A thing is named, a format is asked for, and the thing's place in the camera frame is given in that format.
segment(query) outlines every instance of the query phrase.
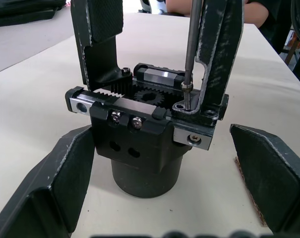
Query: table surface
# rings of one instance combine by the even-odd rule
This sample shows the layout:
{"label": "table surface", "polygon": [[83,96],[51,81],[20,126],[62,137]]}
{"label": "table surface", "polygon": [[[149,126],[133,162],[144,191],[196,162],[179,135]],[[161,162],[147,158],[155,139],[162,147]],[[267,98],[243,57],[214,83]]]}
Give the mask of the table surface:
{"label": "table surface", "polygon": [[[117,37],[120,67],[144,62],[184,69],[188,18],[126,14]],[[195,65],[195,88],[203,67]],[[90,124],[67,111],[64,94],[81,86],[74,37],[0,72],[0,211],[25,175],[68,131]],[[269,233],[260,225],[234,163],[231,123],[281,137],[300,156],[300,83],[253,25],[244,25],[228,83],[229,105],[209,151],[184,155],[176,185],[152,199],[132,197],[112,178],[109,159],[95,156],[73,238],[93,234],[227,236]]]}

